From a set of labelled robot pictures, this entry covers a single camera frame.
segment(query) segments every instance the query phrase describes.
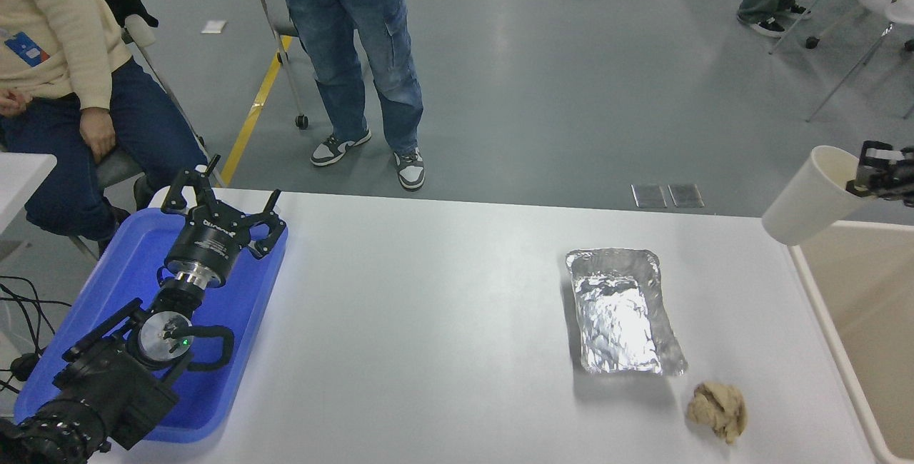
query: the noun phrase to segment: shoelace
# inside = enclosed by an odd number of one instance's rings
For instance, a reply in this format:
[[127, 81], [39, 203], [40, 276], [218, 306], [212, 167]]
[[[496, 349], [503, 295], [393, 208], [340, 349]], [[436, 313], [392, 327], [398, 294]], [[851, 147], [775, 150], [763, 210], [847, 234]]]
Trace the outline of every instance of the shoelace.
[[407, 154], [397, 154], [397, 155], [399, 155], [399, 158], [402, 158], [403, 161], [407, 162], [407, 163], [418, 161], [418, 155], [416, 155], [416, 152], [407, 153]]

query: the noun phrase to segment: blue tray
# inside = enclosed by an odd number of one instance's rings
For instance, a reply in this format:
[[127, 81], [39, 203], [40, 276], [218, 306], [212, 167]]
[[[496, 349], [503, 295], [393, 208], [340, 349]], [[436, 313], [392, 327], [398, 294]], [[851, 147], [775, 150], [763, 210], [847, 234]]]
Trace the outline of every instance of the blue tray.
[[[35, 414], [44, 403], [58, 395], [59, 390], [52, 380], [66, 366], [63, 353], [76, 341], [131, 299], [140, 298], [141, 307], [149, 307], [159, 289], [156, 272], [184, 227], [184, 221], [183, 216], [164, 214], [157, 209], [144, 209], [127, 218], [16, 400], [14, 419], [17, 423]], [[259, 239], [266, 232], [264, 226], [255, 227], [252, 236]], [[231, 328], [235, 333], [231, 362], [215, 372], [182, 374], [173, 386], [180, 401], [146, 439], [176, 443], [199, 441], [225, 419], [238, 392], [241, 374], [283, 262], [287, 238], [288, 230], [270, 255], [260, 261], [242, 250], [226, 285], [206, 289], [203, 305], [194, 312], [193, 324]], [[194, 361], [209, 363], [219, 359], [220, 343], [212, 338], [197, 338], [192, 349]]]

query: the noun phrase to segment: sneaker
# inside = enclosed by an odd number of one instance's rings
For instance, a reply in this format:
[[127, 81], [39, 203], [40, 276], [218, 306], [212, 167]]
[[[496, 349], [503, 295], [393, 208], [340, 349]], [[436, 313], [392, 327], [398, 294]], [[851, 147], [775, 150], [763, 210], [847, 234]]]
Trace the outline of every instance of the sneaker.
[[399, 178], [401, 186], [408, 191], [415, 191], [422, 187], [425, 182], [425, 163], [422, 162], [422, 155], [418, 154], [418, 148], [405, 154], [394, 152], [394, 158], [397, 164], [397, 178]]
[[111, 239], [114, 239], [114, 234], [117, 233], [121, 224], [124, 224], [124, 221], [127, 220], [127, 216], [130, 216], [128, 211], [125, 211], [120, 207], [109, 205], [108, 208], [111, 209], [111, 214], [114, 215], [114, 232], [111, 233], [111, 237], [99, 240], [99, 258], [101, 258], [102, 253], [105, 253], [105, 250], [108, 249], [108, 245], [111, 245]]
[[748, 27], [759, 34], [770, 38], [780, 38], [780, 36], [784, 34], [784, 28], [781, 27], [780, 23], [778, 23], [777, 19], [774, 19], [774, 17], [770, 17], [766, 19], [766, 21], [752, 23]]
[[783, 16], [784, 18], [789, 18], [789, 19], [813, 18], [812, 11], [806, 12], [806, 8], [804, 8], [804, 6], [799, 6], [797, 4], [790, 6], [789, 9], [784, 9], [784, 11], [778, 12], [777, 15], [780, 15], [780, 16]]
[[362, 139], [357, 141], [340, 141], [331, 134], [329, 138], [324, 139], [323, 143], [317, 145], [317, 148], [314, 149], [314, 153], [311, 154], [311, 164], [315, 166], [330, 166], [343, 158], [343, 155], [346, 155], [346, 149], [349, 146], [359, 146], [370, 138], [371, 130], [366, 130], [365, 136], [362, 136]]

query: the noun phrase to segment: seated person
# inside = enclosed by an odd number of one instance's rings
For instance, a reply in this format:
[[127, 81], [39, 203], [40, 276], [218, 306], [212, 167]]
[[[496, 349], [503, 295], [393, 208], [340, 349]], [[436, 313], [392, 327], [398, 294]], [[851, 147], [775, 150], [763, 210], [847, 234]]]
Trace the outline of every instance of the seated person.
[[120, 146], [146, 172], [146, 197], [206, 162], [166, 93], [135, 63], [104, 0], [0, 0], [0, 126], [9, 151], [56, 167], [26, 203], [29, 222], [99, 242], [127, 211], [111, 206], [96, 165]]

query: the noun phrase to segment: robotic arm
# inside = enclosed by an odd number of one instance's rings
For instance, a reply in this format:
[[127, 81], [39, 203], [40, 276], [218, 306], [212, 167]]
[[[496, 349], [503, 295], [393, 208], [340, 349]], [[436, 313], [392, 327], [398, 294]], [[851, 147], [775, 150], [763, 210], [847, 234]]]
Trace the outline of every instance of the robotic arm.
[[[271, 252], [285, 223], [274, 211], [274, 191], [261, 213], [246, 216], [216, 200], [205, 171], [183, 171], [164, 200], [164, 213], [185, 216], [185, 226], [159, 270], [160, 289], [149, 308], [135, 298], [86, 334], [63, 356], [69, 364], [54, 379], [60, 390], [19, 425], [0, 419], [0, 462], [84, 464], [108, 439], [130, 450], [172, 410], [179, 397], [172, 385], [186, 370], [208, 372], [231, 360], [234, 334], [222, 326], [191, 322], [207, 288], [225, 284], [245, 248], [260, 259]], [[196, 206], [187, 210], [183, 187], [192, 186]], [[251, 229], [267, 226], [262, 239]], [[163, 278], [164, 269], [173, 276]], [[194, 338], [221, 338], [214, 363], [194, 363]]]
[[914, 207], [914, 146], [894, 151], [891, 145], [865, 141], [855, 180], [846, 190], [858, 196], [901, 200]]

